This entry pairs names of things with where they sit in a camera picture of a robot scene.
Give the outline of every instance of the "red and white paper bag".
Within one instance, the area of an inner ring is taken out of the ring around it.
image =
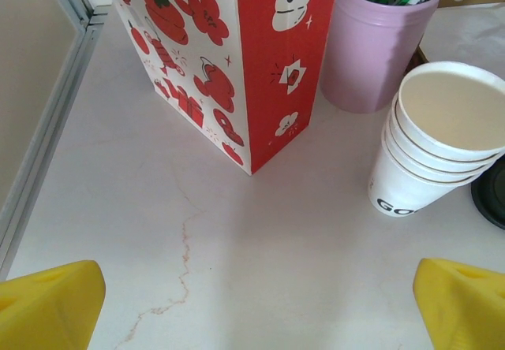
[[[155,89],[247,173],[309,124],[334,0],[114,0]]]

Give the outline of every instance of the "metal frame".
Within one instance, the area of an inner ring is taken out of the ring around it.
[[[97,9],[93,16],[87,0],[59,0],[77,35],[54,94],[40,119],[30,147],[24,157],[11,193],[0,207],[0,228],[6,228],[0,239],[0,280],[5,280],[12,265],[24,229],[35,205],[43,178],[77,94],[84,71],[101,32],[108,7]]]

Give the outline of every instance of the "paper cup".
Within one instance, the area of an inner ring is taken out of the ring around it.
[[[441,158],[472,162],[505,150],[505,80],[460,62],[429,62],[403,79],[403,132]]]
[[[376,164],[368,184],[368,197],[372,205],[383,214],[402,218],[477,178],[478,175],[454,183],[421,178],[396,162],[386,147],[383,131]]]
[[[468,177],[472,177],[476,173],[479,173],[479,171],[469,173],[449,173],[431,169],[422,163],[419,163],[414,158],[410,157],[405,151],[403,151],[402,148],[396,143],[391,133],[391,126],[389,124],[390,121],[388,118],[383,128],[387,149],[396,160],[396,162],[409,170],[411,173],[416,174],[418,177],[434,182],[459,182],[464,181]]]
[[[490,158],[474,162],[451,161],[445,158],[437,157],[428,153],[424,149],[417,146],[402,130],[396,117],[395,107],[398,100],[398,94],[395,96],[391,113],[389,116],[389,125],[391,134],[395,142],[407,153],[411,158],[419,163],[438,171],[449,173],[483,173],[487,170],[502,154],[494,155]]]

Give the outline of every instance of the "pen holder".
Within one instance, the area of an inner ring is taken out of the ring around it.
[[[336,0],[320,80],[326,99],[356,114],[391,102],[438,3]]]

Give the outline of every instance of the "white table surface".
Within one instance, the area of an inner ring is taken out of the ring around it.
[[[153,90],[116,13],[9,278],[94,259],[90,349],[428,349],[412,293],[442,257],[505,272],[469,188],[402,219],[366,195],[386,110],[312,124],[254,177]]]

